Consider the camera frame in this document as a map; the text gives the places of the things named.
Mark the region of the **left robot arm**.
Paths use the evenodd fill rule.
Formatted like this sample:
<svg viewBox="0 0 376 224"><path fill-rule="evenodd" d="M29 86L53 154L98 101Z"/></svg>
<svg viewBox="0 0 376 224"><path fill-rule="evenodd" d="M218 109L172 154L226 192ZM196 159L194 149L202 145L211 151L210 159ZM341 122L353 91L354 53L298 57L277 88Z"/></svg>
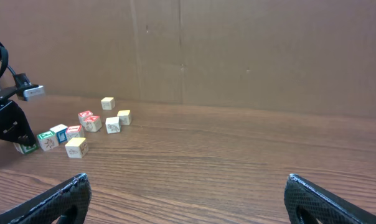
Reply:
<svg viewBox="0 0 376 224"><path fill-rule="evenodd" d="M0 78L10 69L9 54L0 42ZM14 86L0 90L0 140L32 146L36 143L28 120L19 105L10 99L13 95L23 96L23 92L35 88L26 74L11 72L15 81Z"/></svg>

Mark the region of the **green letter block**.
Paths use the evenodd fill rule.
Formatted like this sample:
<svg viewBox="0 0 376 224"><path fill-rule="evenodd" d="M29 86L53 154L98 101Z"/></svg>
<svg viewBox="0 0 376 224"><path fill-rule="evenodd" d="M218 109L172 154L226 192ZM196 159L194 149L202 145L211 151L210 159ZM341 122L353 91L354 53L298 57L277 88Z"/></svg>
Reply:
<svg viewBox="0 0 376 224"><path fill-rule="evenodd" d="M37 135L38 143L43 151L49 151L57 146L59 142L53 131L46 131Z"/></svg>

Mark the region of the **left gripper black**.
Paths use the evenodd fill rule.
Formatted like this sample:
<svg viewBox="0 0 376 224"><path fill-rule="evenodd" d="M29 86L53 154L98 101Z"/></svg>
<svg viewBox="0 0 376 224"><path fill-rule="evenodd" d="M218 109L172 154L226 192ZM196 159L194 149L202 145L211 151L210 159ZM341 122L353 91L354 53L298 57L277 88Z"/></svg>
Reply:
<svg viewBox="0 0 376 224"><path fill-rule="evenodd" d="M0 90L0 140L32 146L36 139L28 120L18 104L10 100L15 93L15 86Z"/></svg>

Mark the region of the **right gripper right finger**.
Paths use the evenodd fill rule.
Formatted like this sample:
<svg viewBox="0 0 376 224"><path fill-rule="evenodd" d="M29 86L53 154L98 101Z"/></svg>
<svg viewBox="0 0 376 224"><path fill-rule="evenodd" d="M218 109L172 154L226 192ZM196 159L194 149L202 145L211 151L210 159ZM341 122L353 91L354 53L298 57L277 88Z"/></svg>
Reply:
<svg viewBox="0 0 376 224"><path fill-rule="evenodd" d="M376 215L297 175L288 176L284 205L295 224L376 223Z"/></svg>

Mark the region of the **white block green side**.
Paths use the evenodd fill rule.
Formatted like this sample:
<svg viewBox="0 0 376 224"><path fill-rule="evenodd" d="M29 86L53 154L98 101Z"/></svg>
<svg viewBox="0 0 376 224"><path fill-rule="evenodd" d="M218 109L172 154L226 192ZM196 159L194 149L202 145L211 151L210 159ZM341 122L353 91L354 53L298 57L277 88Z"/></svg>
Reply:
<svg viewBox="0 0 376 224"><path fill-rule="evenodd" d="M37 144L34 144L32 146L25 146L23 144L18 143L14 143L14 147L21 154L30 154L39 148Z"/></svg>

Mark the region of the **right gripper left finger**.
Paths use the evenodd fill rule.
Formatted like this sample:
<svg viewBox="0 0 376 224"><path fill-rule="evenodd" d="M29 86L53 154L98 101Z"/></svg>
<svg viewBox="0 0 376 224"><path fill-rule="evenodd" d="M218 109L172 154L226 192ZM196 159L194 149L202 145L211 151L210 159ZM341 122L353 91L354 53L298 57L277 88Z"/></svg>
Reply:
<svg viewBox="0 0 376 224"><path fill-rule="evenodd" d="M0 223L83 223L91 198L92 189L87 174L77 174L44 193L0 214Z"/></svg>

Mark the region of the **yellow block letter B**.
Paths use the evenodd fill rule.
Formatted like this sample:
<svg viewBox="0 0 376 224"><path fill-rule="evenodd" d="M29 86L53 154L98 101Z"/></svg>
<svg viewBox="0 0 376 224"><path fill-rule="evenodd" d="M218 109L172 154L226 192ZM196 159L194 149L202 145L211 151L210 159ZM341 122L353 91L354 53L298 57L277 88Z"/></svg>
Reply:
<svg viewBox="0 0 376 224"><path fill-rule="evenodd" d="M69 140L65 145L65 149L69 158L81 159L89 151L86 138L76 137Z"/></svg>

